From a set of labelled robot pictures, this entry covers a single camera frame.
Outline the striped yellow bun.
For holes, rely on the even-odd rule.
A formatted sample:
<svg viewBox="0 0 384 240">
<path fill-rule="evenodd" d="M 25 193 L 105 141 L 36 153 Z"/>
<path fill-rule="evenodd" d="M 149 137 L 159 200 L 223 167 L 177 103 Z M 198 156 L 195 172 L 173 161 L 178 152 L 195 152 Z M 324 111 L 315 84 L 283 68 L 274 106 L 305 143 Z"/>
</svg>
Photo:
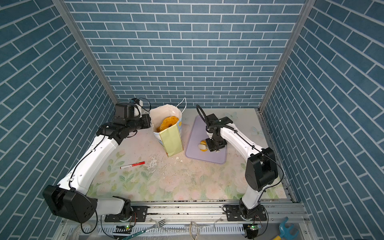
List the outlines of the striped yellow bun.
<svg viewBox="0 0 384 240">
<path fill-rule="evenodd" d="M 207 145 L 207 142 L 205 140 L 202 140 L 199 144 L 198 144 L 198 148 L 200 149 L 200 151 L 202 152 L 206 152 L 209 150 L 208 148 L 208 145 Z"/>
</svg>

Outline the floral paper bag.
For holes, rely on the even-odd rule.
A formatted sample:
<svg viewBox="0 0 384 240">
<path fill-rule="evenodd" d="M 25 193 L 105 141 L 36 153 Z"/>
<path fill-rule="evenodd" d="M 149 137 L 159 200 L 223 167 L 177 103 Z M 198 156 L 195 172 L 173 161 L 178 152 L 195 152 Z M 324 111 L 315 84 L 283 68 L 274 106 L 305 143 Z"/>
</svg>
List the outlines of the floral paper bag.
<svg viewBox="0 0 384 240">
<path fill-rule="evenodd" d="M 163 146 L 168 157 L 172 157 L 184 150 L 182 143 L 182 114 L 187 107 L 187 99 L 174 105 L 163 105 L 150 110 L 151 124 L 155 138 Z M 179 118 L 176 125 L 158 133 L 157 128 L 167 117 L 175 116 Z"/>
</svg>

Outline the orange ring bread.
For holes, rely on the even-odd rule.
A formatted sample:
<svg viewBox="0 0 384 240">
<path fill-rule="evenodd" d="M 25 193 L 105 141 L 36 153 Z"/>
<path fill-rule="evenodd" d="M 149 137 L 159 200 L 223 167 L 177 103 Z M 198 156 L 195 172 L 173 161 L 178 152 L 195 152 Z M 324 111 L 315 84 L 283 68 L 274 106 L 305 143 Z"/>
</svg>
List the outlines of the orange ring bread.
<svg viewBox="0 0 384 240">
<path fill-rule="evenodd" d="M 165 118 L 161 125 L 157 128 L 158 133 L 172 127 L 173 125 L 176 125 L 178 121 L 179 118 L 175 116 Z"/>
</svg>

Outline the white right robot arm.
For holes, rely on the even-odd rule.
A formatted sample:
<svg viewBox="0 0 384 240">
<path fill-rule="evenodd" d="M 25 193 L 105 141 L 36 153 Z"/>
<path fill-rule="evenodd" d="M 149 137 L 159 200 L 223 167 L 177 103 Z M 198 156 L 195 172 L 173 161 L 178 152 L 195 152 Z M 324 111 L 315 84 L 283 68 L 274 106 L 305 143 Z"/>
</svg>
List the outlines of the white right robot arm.
<svg viewBox="0 0 384 240">
<path fill-rule="evenodd" d="M 246 160 L 245 178 L 248 186 L 240 205 L 247 211 L 257 208 L 263 192 L 271 187 L 279 176 L 274 151 L 251 141 L 227 117 L 205 120 L 205 123 L 209 136 L 206 142 L 211 152 L 230 144 Z"/>
</svg>

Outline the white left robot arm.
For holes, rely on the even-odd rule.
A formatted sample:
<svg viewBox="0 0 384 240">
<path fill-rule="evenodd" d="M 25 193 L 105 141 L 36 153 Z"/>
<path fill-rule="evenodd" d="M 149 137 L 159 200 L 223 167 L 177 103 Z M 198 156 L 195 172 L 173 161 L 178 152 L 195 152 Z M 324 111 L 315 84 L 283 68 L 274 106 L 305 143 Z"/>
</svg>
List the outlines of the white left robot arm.
<svg viewBox="0 0 384 240">
<path fill-rule="evenodd" d="M 53 215 L 77 223 L 85 223 L 92 216 L 111 215 L 116 221 L 125 222 L 132 218 L 131 201 L 114 196 L 112 199 L 95 199 L 87 196 L 96 174 L 121 142 L 148 129 L 151 118 L 148 114 L 126 119 L 115 119 L 101 125 L 91 146 L 75 167 L 55 186 L 48 185 L 43 197 Z"/>
</svg>

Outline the lilac plastic tray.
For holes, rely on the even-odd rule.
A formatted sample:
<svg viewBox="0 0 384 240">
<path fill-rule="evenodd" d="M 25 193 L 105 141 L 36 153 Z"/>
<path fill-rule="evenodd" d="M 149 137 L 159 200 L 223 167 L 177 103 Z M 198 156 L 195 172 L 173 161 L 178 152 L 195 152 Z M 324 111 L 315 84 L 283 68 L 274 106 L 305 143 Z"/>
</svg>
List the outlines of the lilac plastic tray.
<svg viewBox="0 0 384 240">
<path fill-rule="evenodd" d="M 201 119 L 201 117 L 196 116 L 194 125 L 191 130 L 191 134 L 188 140 L 187 148 L 185 150 L 185 155 L 189 159 L 199 160 L 210 162 L 214 164 L 222 165 L 226 162 L 227 158 L 227 147 L 219 150 L 218 152 L 210 152 L 210 150 L 206 152 L 200 151 L 198 148 L 198 144 L 202 140 L 206 140 L 208 138 L 206 132 L 206 124 Z"/>
</svg>

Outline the red white marker pen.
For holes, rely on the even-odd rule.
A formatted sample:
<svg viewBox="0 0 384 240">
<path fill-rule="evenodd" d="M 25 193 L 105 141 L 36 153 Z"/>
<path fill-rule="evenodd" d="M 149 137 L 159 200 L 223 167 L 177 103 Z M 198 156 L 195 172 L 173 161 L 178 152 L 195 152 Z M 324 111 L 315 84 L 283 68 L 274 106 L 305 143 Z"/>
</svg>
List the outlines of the red white marker pen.
<svg viewBox="0 0 384 240">
<path fill-rule="evenodd" d="M 140 165 L 144 165 L 146 162 L 139 162 L 139 163 L 134 163 L 134 164 L 128 164 L 128 165 L 125 165 L 125 166 L 121 166 L 120 169 L 127 169 L 127 168 L 131 168 L 131 167 L 136 167 L 136 166 L 140 166 Z"/>
</svg>

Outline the metal fork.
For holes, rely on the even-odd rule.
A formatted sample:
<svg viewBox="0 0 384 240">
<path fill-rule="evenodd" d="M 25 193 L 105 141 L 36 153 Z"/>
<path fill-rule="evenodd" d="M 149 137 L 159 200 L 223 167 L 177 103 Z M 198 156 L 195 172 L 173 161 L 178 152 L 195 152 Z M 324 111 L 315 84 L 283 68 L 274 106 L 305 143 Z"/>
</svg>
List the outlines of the metal fork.
<svg viewBox="0 0 384 240">
<path fill-rule="evenodd" d="M 137 232 L 135 234 L 132 234 L 130 236 L 127 236 L 127 237 L 123 238 L 123 240 L 130 240 L 130 239 L 132 239 L 134 237 L 137 237 L 137 236 L 142 235 L 144 233 L 150 232 L 152 230 L 158 230 L 161 227 L 163 227 L 165 224 L 166 224 L 166 220 L 161 220 L 159 222 L 156 222 L 153 226 L 151 226 L 149 228 L 146 228 L 145 230 L 139 231 L 139 232 Z"/>
</svg>

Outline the blue toy wrench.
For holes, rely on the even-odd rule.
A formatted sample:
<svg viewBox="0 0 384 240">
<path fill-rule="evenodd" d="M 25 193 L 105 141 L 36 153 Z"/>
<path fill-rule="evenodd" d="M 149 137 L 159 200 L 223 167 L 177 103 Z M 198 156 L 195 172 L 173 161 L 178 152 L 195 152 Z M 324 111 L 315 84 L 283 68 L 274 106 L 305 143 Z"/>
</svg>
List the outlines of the blue toy wrench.
<svg viewBox="0 0 384 240">
<path fill-rule="evenodd" d="M 295 240 L 300 231 L 297 230 L 294 234 L 291 234 L 291 231 L 294 229 L 295 225 L 292 224 L 290 227 L 286 227 L 286 223 L 288 222 L 289 218 L 285 217 L 285 219 L 280 223 L 279 225 L 279 231 L 280 234 L 273 238 L 273 240 Z"/>
</svg>

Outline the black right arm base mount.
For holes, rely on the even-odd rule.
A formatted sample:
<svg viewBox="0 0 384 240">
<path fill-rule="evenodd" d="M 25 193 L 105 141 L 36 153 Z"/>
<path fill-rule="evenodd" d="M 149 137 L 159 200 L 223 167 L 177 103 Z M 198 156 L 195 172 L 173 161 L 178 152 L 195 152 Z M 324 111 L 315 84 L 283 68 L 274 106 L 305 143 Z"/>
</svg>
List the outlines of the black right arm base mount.
<svg viewBox="0 0 384 240">
<path fill-rule="evenodd" d="M 262 205 L 258 205 L 257 207 L 248 210 L 243 205 L 224 205 L 222 206 L 222 210 L 224 211 L 227 221 L 229 222 L 239 222 L 239 221 L 266 221 L 267 220 L 267 212 Z"/>
</svg>

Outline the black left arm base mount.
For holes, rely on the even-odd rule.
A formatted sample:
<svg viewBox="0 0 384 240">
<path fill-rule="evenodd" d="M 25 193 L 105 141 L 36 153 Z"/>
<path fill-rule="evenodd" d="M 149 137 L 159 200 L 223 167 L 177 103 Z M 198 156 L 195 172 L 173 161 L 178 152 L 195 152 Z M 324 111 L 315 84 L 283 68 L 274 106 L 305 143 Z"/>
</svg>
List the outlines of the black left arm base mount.
<svg viewBox="0 0 384 240">
<path fill-rule="evenodd" d="M 134 223 L 145 222 L 148 213 L 147 206 L 133 206 L 117 215 L 106 215 L 106 223 Z"/>
</svg>

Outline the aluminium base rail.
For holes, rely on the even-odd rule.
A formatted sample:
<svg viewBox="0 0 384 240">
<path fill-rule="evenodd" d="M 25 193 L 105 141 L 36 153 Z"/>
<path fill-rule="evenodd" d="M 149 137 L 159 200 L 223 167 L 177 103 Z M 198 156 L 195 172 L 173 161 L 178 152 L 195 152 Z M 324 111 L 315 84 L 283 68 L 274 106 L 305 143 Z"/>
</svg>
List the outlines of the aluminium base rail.
<svg viewBox="0 0 384 240">
<path fill-rule="evenodd" d="M 137 237 L 136 240 L 149 239 L 188 239 L 203 240 L 205 237 L 224 239 L 247 238 L 269 240 L 280 234 L 279 225 L 288 217 L 286 227 L 295 225 L 291 234 L 300 231 L 298 240 L 317 239 L 312 223 L 303 204 L 288 200 L 262 201 L 267 212 L 266 221 L 229 222 L 222 210 L 224 205 L 238 205 L 235 201 L 216 202 L 143 202 L 133 206 L 147 206 L 145 222 L 106 223 L 105 216 L 92 218 L 85 224 L 62 221 L 55 240 L 121 240 L 166 220 L 158 230 L 152 230 Z"/>
</svg>

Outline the aluminium corner post left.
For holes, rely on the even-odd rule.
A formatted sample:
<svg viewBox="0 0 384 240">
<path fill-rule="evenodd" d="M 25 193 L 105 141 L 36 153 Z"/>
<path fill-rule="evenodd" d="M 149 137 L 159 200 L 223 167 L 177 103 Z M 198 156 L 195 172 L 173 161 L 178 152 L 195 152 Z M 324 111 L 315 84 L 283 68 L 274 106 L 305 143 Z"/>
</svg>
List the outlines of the aluminium corner post left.
<svg viewBox="0 0 384 240">
<path fill-rule="evenodd" d="M 91 65 L 92 69 L 96 73 L 97 77 L 99 78 L 101 84 L 107 91 L 107 94 L 109 95 L 110 99 L 113 101 L 114 104 L 118 102 L 118 98 L 116 94 L 114 93 L 110 83 L 108 82 L 103 70 L 101 69 L 98 61 L 96 60 L 94 54 L 92 53 L 92 50 L 90 49 L 86 39 L 84 38 L 83 34 L 81 33 L 80 28 L 78 27 L 74 17 L 72 16 L 69 8 L 67 7 L 65 1 L 62 0 L 52 0 L 54 6 L 58 10 L 59 14 L 63 18 L 64 22 L 68 26 L 70 32 L 72 33 L 73 37 L 75 38 L 76 42 L 78 43 L 80 49 L 84 53 L 85 57 L 87 58 L 89 64 Z"/>
</svg>

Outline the aluminium corner post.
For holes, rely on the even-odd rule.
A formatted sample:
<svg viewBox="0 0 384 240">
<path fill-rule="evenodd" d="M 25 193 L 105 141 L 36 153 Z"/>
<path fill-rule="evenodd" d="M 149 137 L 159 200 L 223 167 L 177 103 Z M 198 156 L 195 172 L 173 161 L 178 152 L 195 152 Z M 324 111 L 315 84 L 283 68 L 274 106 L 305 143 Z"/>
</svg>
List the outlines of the aluminium corner post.
<svg viewBox="0 0 384 240">
<path fill-rule="evenodd" d="M 114 93 L 110 83 L 108 82 L 103 70 L 101 69 L 98 61 L 96 60 L 94 54 L 92 53 L 92 50 L 90 49 L 86 39 L 84 38 L 83 34 L 81 33 L 80 28 L 78 27 L 74 17 L 72 16 L 69 8 L 67 7 L 65 1 L 62 0 L 52 0 L 54 6 L 58 10 L 59 14 L 63 18 L 64 22 L 68 26 L 70 32 L 72 33 L 73 37 L 75 38 L 76 42 L 78 43 L 80 49 L 84 53 L 85 57 L 87 58 L 89 64 L 91 65 L 92 69 L 96 73 L 97 77 L 99 78 L 101 84 L 107 91 L 107 94 L 109 95 L 110 99 L 113 101 L 114 104 L 118 102 L 118 98 L 116 94 Z"/>
<path fill-rule="evenodd" d="M 268 101 L 269 101 L 269 99 L 273 93 L 275 86 L 277 85 L 277 83 L 279 81 L 279 77 L 282 74 L 282 71 L 283 71 L 283 69 L 284 69 L 284 67 L 288 61 L 288 58 L 289 58 L 289 56 L 290 56 L 290 54 L 291 54 L 291 52 L 295 46 L 295 43 L 297 42 L 297 40 L 299 38 L 299 35 L 300 35 L 300 33 L 304 27 L 306 20 L 309 17 L 309 14 L 310 14 L 315 2 L 316 2 L 315 0 L 307 0 L 304 2 L 303 8 L 299 14 L 297 22 L 295 23 L 292 34 L 291 34 L 291 36 L 287 42 L 287 45 L 286 45 L 284 52 L 281 56 L 279 64 L 276 67 L 274 75 L 271 78 L 269 86 L 267 87 L 266 93 L 263 97 L 263 100 L 262 100 L 260 106 L 259 106 L 259 112 L 260 113 L 262 113 L 265 110 L 265 108 L 267 107 L 267 103 L 268 103 Z"/>
</svg>

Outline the aluminium corner post right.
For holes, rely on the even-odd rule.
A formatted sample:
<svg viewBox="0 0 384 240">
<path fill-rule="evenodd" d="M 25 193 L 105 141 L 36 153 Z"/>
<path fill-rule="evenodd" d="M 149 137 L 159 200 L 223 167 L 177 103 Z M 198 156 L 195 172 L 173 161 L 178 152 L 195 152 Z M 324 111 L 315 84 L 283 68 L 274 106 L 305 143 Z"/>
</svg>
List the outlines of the aluminium corner post right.
<svg viewBox="0 0 384 240">
<path fill-rule="evenodd" d="M 310 14 L 315 2 L 316 2 L 315 0 L 307 0 L 304 2 L 303 8 L 299 14 L 297 22 L 295 23 L 292 34 L 291 34 L 291 36 L 287 42 L 287 45 L 286 45 L 284 52 L 281 56 L 279 64 L 276 67 L 274 75 L 271 78 L 269 86 L 267 87 L 266 93 L 263 97 L 263 100 L 262 100 L 260 106 L 259 106 L 259 112 L 260 113 L 262 113 L 265 110 L 265 108 L 267 107 L 267 103 L 268 103 L 268 101 L 269 101 L 269 99 L 273 93 L 275 86 L 277 85 L 277 83 L 279 81 L 279 77 L 282 74 L 282 71 L 283 71 L 283 69 L 284 69 L 284 67 L 288 61 L 288 58 L 289 58 L 289 56 L 290 56 L 290 54 L 291 54 L 291 52 L 295 46 L 295 43 L 297 42 L 297 40 L 299 38 L 299 35 L 300 35 L 300 33 L 304 27 L 306 20 L 309 17 L 309 14 Z"/>
</svg>

